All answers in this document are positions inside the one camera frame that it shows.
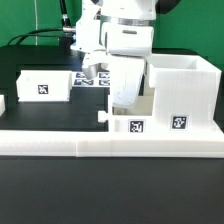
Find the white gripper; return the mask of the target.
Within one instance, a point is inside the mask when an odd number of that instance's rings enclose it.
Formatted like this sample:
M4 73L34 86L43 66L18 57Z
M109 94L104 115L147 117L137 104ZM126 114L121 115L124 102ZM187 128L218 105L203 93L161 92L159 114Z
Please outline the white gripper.
M134 107L144 68L145 60L142 58L115 58L109 64L110 97L113 107Z

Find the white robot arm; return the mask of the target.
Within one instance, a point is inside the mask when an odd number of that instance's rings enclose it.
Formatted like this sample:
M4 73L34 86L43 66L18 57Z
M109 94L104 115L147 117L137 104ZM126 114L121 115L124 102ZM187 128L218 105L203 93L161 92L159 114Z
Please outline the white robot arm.
M82 71L88 79L98 70L110 73L111 104L136 104L145 67L152 54L154 21L181 0L82 0L75 43L84 54Z

